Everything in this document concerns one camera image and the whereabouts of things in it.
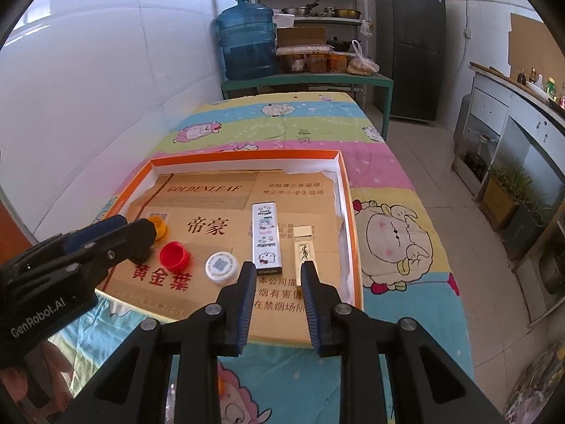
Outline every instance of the cooking pot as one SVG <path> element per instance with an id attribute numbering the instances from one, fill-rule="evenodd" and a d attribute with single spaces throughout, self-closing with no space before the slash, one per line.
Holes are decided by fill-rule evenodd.
<path id="1" fill-rule="evenodd" d="M 337 52 L 348 52 L 351 47 L 351 41 L 340 41 L 337 39 L 337 36 L 334 36 L 333 40 L 327 40 L 327 44 Z"/>
<path id="2" fill-rule="evenodd" d="M 334 10 L 336 17 L 343 17 L 344 19 L 359 19 L 361 17 L 361 11 L 357 9 L 338 9 Z"/>
<path id="3" fill-rule="evenodd" d="M 310 10 L 318 6 L 318 2 L 320 0 L 316 0 L 313 3 L 310 3 L 306 6 L 297 6 L 295 8 L 282 8 L 281 11 L 284 14 L 293 14 L 295 17 L 306 17 L 310 14 Z"/>

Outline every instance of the electrical cable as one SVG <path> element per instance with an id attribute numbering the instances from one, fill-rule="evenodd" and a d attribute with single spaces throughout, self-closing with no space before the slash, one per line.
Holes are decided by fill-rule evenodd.
<path id="1" fill-rule="evenodd" d="M 467 43 L 469 42 L 469 39 L 467 38 L 468 29 L 469 29 L 469 0 L 465 0 L 465 31 L 464 31 L 465 47 L 463 48 L 463 57 L 461 57 L 461 62 L 459 64 L 459 68 L 457 69 L 455 76 L 459 75 L 459 71 L 463 66 L 463 61 L 465 61 L 465 56 L 467 55 Z"/>

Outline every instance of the cardboard box on shelf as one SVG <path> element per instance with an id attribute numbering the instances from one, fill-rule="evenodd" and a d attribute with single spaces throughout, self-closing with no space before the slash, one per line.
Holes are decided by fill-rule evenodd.
<path id="1" fill-rule="evenodd" d="M 277 29 L 280 48 L 289 46 L 309 46 L 326 44 L 326 27 L 293 27 Z"/>

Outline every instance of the blue water bottle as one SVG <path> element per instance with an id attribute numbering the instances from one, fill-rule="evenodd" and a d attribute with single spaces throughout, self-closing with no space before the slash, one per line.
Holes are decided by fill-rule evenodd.
<path id="1" fill-rule="evenodd" d="M 216 18 L 216 33 L 229 80 L 252 80 L 279 72 L 273 10 L 237 0 Z"/>

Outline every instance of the qr code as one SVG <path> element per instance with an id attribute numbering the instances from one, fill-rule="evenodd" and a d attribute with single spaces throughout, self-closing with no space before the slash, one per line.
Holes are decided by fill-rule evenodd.
<path id="1" fill-rule="evenodd" d="M 226 266 L 228 266 L 228 262 L 221 258 L 218 258 L 214 263 L 214 268 L 216 268 L 219 272 L 224 272 Z"/>
<path id="2" fill-rule="evenodd" d="M 161 213 L 161 212 L 149 212 L 147 214 L 146 218 L 149 218 L 151 216 L 160 216 L 163 219 L 163 221 L 166 222 L 169 214 L 168 213 Z"/>

